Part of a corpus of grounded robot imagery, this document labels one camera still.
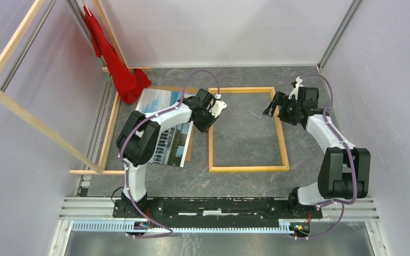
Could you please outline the yellow picture frame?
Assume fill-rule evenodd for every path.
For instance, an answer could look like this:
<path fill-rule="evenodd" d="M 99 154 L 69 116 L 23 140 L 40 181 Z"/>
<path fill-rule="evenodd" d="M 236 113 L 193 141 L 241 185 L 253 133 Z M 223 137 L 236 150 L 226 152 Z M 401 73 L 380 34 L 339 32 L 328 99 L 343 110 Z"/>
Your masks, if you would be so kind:
<path fill-rule="evenodd" d="M 218 93 L 269 93 L 273 98 L 276 90 L 274 87 L 221 87 L 209 88 L 212 94 Z M 214 126 L 208 131 L 208 164 L 209 172 L 288 172 L 290 170 L 287 147 L 281 120 L 275 119 L 278 143 L 282 165 L 277 166 L 214 166 Z"/>

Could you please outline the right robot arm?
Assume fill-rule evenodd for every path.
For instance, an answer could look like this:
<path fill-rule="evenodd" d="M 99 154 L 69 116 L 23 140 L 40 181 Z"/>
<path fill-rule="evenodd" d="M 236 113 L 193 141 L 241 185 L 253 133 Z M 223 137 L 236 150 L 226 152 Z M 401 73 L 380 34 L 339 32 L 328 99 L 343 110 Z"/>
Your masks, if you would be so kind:
<path fill-rule="evenodd" d="M 309 206 L 350 205 L 368 195 L 370 152 L 349 142 L 332 122 L 328 109 L 318 107 L 318 100 L 318 88 L 299 86 L 290 94 L 276 92 L 263 112 L 271 117 L 278 110 L 279 120 L 301 125 L 324 152 L 316 182 L 289 193 L 287 211 L 294 218 L 302 217 Z"/>

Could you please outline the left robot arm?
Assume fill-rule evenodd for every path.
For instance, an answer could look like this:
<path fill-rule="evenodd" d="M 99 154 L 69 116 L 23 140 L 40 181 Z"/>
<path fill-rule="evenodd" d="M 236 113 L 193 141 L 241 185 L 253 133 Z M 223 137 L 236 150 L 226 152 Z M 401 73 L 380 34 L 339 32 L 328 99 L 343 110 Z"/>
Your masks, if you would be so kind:
<path fill-rule="evenodd" d="M 176 125 L 193 123 L 203 133 L 218 120 L 227 104 L 221 95 L 199 89 L 196 95 L 182 97 L 171 106 L 152 113 L 133 111 L 116 142 L 124 165 L 123 196 L 133 217 L 146 212 L 146 165 L 154 157 L 161 133 Z"/>

